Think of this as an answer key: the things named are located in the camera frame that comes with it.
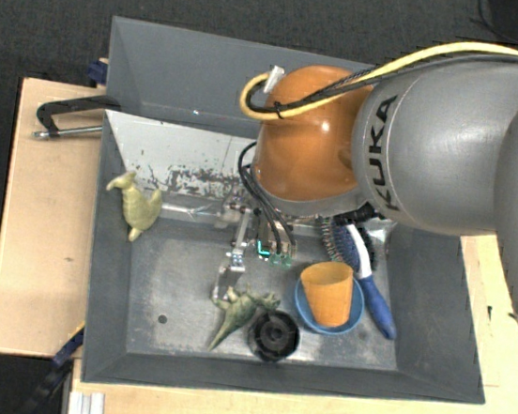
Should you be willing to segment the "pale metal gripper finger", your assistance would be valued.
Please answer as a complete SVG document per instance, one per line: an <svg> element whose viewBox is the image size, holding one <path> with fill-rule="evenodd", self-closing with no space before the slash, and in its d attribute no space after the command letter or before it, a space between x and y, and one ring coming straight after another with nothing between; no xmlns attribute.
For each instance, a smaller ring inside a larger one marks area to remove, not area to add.
<svg viewBox="0 0 518 414"><path fill-rule="evenodd" d="M241 251L229 252L218 267L217 280L212 288L214 300L226 299L227 289L235 287L242 274L245 273L244 254Z"/></svg>

